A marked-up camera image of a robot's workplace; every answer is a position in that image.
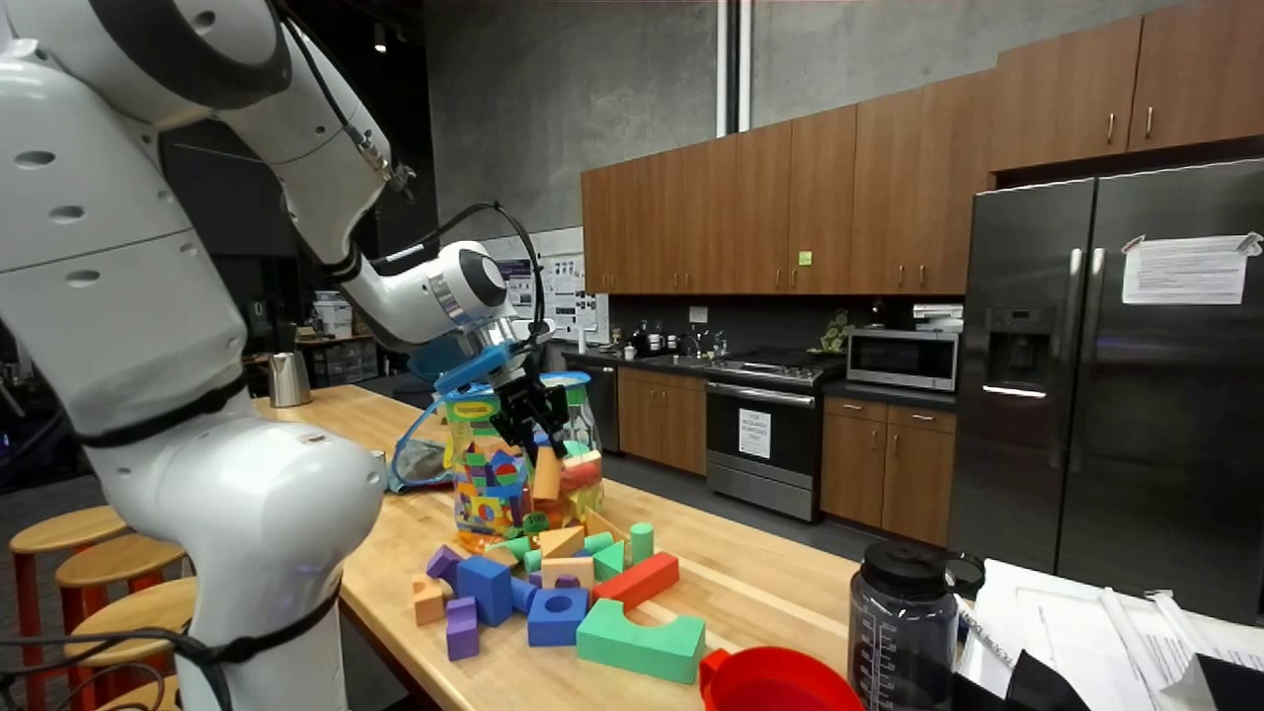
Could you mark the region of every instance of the paper sign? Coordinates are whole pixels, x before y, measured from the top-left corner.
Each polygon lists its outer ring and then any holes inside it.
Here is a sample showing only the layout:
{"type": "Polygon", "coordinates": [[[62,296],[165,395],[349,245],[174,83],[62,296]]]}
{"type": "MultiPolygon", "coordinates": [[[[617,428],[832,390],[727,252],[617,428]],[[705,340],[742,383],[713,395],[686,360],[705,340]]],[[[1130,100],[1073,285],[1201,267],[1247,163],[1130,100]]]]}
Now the paper sign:
{"type": "Polygon", "coordinates": [[[776,454],[776,416],[739,407],[739,452],[751,457],[776,454]]]}
{"type": "Polygon", "coordinates": [[[1247,232],[1133,240],[1122,263],[1122,303],[1241,303],[1247,285],[1247,232]]]}

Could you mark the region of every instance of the refrigerator door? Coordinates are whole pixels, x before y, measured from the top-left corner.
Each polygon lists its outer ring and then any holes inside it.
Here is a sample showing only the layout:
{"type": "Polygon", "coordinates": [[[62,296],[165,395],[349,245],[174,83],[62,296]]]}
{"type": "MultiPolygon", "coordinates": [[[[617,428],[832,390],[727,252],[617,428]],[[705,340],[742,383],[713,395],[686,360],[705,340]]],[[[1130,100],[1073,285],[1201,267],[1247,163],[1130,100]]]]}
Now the refrigerator door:
{"type": "Polygon", "coordinates": [[[1094,183],[976,198],[952,551],[1054,570],[1094,183]]]}
{"type": "Polygon", "coordinates": [[[1094,223],[1104,267],[1087,292],[1059,574],[1251,615],[1264,597],[1264,256],[1166,263],[1130,245],[1264,232],[1264,163],[1104,178],[1094,223]],[[1156,278],[1148,290],[1246,292],[1241,303],[1127,303],[1127,261],[1156,278]]]}

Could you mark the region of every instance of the wall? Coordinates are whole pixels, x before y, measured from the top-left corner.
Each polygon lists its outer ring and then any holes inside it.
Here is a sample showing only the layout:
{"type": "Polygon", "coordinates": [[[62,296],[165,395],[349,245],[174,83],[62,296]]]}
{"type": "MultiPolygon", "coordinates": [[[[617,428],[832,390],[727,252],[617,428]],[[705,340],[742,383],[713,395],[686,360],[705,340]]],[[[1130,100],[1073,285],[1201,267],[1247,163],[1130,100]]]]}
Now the wall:
{"type": "MultiPolygon", "coordinates": [[[[1173,0],[751,0],[755,128],[1173,0]]],[[[439,216],[580,227],[580,170],[715,134],[715,0],[431,0],[439,216]]]]}

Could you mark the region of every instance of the red block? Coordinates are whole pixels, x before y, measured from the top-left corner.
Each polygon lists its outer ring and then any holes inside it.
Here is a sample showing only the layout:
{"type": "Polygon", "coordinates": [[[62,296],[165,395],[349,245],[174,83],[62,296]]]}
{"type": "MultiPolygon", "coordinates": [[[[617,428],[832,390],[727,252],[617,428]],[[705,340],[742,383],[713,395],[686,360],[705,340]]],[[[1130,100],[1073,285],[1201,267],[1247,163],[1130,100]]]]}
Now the red block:
{"type": "Polygon", "coordinates": [[[657,591],[671,590],[676,582],[681,582],[681,560],[671,552],[652,552],[638,570],[601,582],[593,590],[593,599],[623,599],[623,607],[638,607],[657,591]]]}

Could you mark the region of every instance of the wooden tabletop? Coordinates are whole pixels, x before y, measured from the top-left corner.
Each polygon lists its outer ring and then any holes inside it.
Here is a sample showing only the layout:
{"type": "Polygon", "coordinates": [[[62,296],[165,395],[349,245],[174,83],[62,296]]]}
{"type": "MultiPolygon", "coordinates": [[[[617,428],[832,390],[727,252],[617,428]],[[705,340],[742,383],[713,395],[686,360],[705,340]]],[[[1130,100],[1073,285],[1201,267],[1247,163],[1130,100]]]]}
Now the wooden tabletop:
{"type": "MultiPolygon", "coordinates": [[[[270,411],[390,454],[415,407],[362,389],[324,389],[314,402],[270,411]]],[[[707,620],[707,648],[782,645],[844,672],[854,560],[603,479],[617,527],[652,522],[660,551],[681,556],[681,585],[632,620],[681,612],[707,620]]],[[[374,531],[343,566],[343,606],[399,666],[443,709],[705,709],[697,686],[576,658],[574,648],[528,648],[524,620],[481,632],[481,656],[447,658],[443,624],[410,620],[410,578],[456,543],[451,493],[389,493],[374,531]]]]}

